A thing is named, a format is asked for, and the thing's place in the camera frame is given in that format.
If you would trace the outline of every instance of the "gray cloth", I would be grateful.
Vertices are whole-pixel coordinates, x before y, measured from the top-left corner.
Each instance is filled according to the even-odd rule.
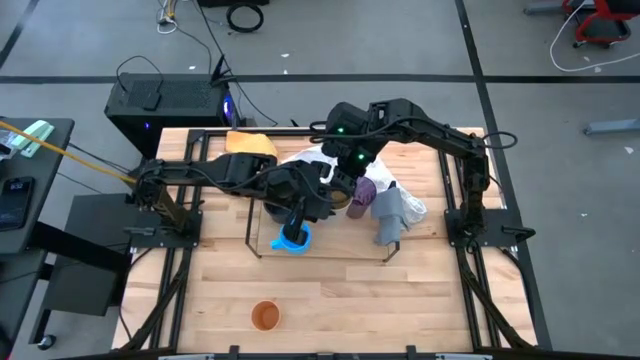
[[[391,188],[378,194],[371,204],[371,217],[378,219],[380,224],[376,244],[387,246],[400,241],[402,230],[409,230],[400,189]]]

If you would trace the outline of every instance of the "table leg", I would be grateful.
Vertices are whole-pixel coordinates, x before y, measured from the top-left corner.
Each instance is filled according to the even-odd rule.
[[[530,1],[524,8],[527,15],[537,14],[562,14],[562,0]]]
[[[631,132],[640,130],[640,118],[617,121],[592,122],[584,129],[585,135],[610,134],[616,132]]]

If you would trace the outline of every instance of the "white cloth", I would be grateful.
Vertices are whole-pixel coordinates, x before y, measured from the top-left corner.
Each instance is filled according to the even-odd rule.
[[[283,161],[283,163],[296,160],[303,160],[308,163],[313,161],[325,162],[331,165],[329,176],[320,180],[326,184],[331,180],[331,177],[333,176],[333,168],[338,165],[338,160],[336,158],[326,156],[322,153],[321,149],[321,145],[312,146],[291,156]],[[378,193],[387,190],[392,181],[396,182],[396,186],[400,189],[400,193],[402,195],[402,206],[404,208],[408,225],[417,224],[427,216],[427,207],[424,203],[402,187],[393,174],[391,174],[391,171],[389,171],[384,162],[382,162],[380,157],[376,157],[376,160],[367,166],[367,172],[364,176],[373,181]]]

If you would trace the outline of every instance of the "white cable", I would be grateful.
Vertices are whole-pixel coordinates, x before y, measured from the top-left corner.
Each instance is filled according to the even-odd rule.
[[[162,7],[160,9],[158,9],[158,12],[156,13],[156,20],[158,25],[156,26],[156,31],[158,31],[158,34],[162,34],[162,35],[168,35],[173,33],[174,31],[176,31],[178,29],[178,22],[171,19],[169,17],[169,15],[167,15],[167,4],[168,4],[169,0],[164,0],[164,4],[162,5]],[[167,31],[162,31],[160,30],[160,21],[166,21],[169,24],[173,24],[173,28],[171,30],[167,30]]]
[[[578,13],[578,11],[580,11],[580,9],[582,9],[582,7],[586,4],[587,2],[584,1],[582,4],[580,4],[580,6],[578,6],[578,8],[569,16],[569,18],[567,18],[567,21],[564,22],[564,24],[562,24],[562,27],[560,28],[560,31],[558,31],[558,35],[556,35],[556,38],[553,39],[553,42],[551,43],[551,46],[549,47],[549,56],[551,57],[551,61],[553,62],[553,65],[560,71],[564,71],[564,72],[577,72],[577,71],[583,71],[583,70],[588,70],[588,69],[593,69],[595,67],[598,66],[604,66],[604,65],[610,65],[610,64],[616,64],[619,62],[623,62],[623,61],[627,61],[630,59],[633,59],[635,57],[640,56],[640,53],[637,54],[633,54],[633,55],[629,55],[626,57],[623,57],[621,59],[618,60],[612,60],[612,61],[606,61],[606,62],[602,62],[599,64],[593,64],[593,65],[589,65],[589,66],[585,66],[585,67],[581,67],[581,68],[576,68],[576,69],[565,69],[563,67],[561,67],[560,65],[558,65],[558,63],[556,63],[556,59],[553,57],[553,46],[556,44],[556,42],[558,41],[558,38],[560,37],[560,34],[562,34],[562,30],[564,30],[564,28],[567,26],[567,24],[569,23],[569,21],[571,21],[571,19],[573,18],[573,16],[575,14]]]

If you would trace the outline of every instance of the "blue light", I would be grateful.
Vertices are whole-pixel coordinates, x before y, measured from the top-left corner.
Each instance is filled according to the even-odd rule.
[[[222,111],[224,112],[224,116],[227,120],[231,120],[233,118],[233,99],[231,98],[231,94],[227,94],[224,97],[224,101],[222,102]]]

